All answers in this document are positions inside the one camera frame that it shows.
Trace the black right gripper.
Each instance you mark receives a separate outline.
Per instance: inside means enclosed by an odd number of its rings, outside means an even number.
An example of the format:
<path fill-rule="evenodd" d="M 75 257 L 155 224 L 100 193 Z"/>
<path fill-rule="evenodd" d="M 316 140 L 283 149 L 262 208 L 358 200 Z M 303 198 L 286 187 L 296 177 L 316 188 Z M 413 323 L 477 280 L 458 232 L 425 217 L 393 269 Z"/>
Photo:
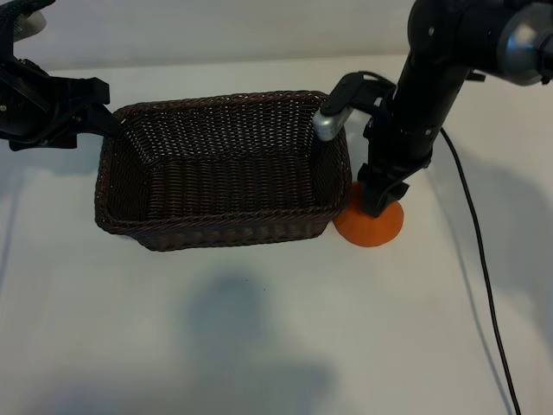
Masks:
<path fill-rule="evenodd" d="M 393 113 L 393 93 L 373 107 L 363 136 L 368 140 L 368 158 L 359 168 L 356 182 L 364 188 L 364 212 L 379 217 L 393 202 L 400 201 L 409 185 L 404 180 L 429 166 L 437 136 L 435 126 L 410 128 Z"/>

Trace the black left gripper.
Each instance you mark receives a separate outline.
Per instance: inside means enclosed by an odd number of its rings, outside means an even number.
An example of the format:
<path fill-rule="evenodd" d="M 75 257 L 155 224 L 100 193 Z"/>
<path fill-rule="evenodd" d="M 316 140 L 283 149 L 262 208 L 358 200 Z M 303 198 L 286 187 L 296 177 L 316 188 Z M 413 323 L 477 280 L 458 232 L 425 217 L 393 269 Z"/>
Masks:
<path fill-rule="evenodd" d="M 13 151 L 72 150 L 77 136 L 117 137 L 121 124 L 106 108 L 110 88 L 98 79 L 53 77 L 34 62 L 1 62 L 1 139 Z"/>

